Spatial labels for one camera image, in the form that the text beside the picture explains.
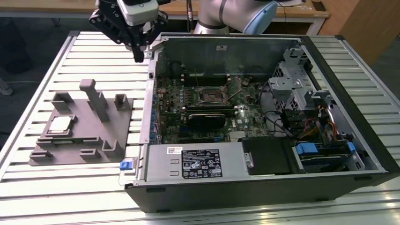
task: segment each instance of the slotted metal table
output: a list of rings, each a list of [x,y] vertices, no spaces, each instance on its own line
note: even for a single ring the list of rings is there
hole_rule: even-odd
[[[400,162],[399,100],[345,41],[333,36],[312,41]],[[31,167],[29,153],[53,109],[49,100],[57,90],[87,98],[79,91],[83,78],[96,79],[107,98],[117,93],[133,98],[127,156],[137,155],[148,62],[135,63],[132,53],[101,33],[71,32],[0,152],[1,224],[400,224],[400,178],[328,202],[145,214],[119,185],[119,163]]]

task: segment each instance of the cpu socket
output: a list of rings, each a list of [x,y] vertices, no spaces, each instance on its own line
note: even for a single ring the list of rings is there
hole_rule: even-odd
[[[227,94],[220,88],[203,88],[199,90],[201,105],[228,105]]]

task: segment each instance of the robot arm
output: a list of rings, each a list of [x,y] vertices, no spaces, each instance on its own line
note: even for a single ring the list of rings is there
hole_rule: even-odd
[[[159,5],[173,0],[96,0],[97,10],[89,23],[115,43],[124,43],[136,62],[144,60],[144,50],[155,41],[168,15]],[[245,34],[261,34],[277,9],[271,0],[201,0],[195,33],[228,34],[228,26]]]

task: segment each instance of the wooden table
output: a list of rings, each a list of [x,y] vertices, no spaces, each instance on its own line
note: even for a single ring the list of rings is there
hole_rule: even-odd
[[[95,0],[0,0],[0,16],[40,18],[88,18],[96,9]],[[193,14],[197,15],[199,3],[193,2]],[[177,0],[160,7],[169,19],[187,19],[187,7]],[[316,35],[329,12],[316,11],[311,0],[303,7],[279,7],[273,22],[309,23],[308,35]]]

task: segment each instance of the floor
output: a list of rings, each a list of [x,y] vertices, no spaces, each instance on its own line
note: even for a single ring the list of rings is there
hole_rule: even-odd
[[[61,19],[61,25],[56,27],[51,19],[13,19],[21,35],[27,41],[27,51],[33,60],[33,68],[31,71],[11,75],[0,68],[0,76],[9,83],[15,93],[11,96],[0,96],[0,148],[7,141],[7,135],[16,125],[20,115],[28,105],[31,97],[39,86],[55,56],[60,50],[63,42],[71,30],[95,31],[91,25],[83,19]],[[372,69],[385,82],[388,88],[400,98],[399,84],[400,80],[400,39],[397,38],[377,62],[372,65]]]

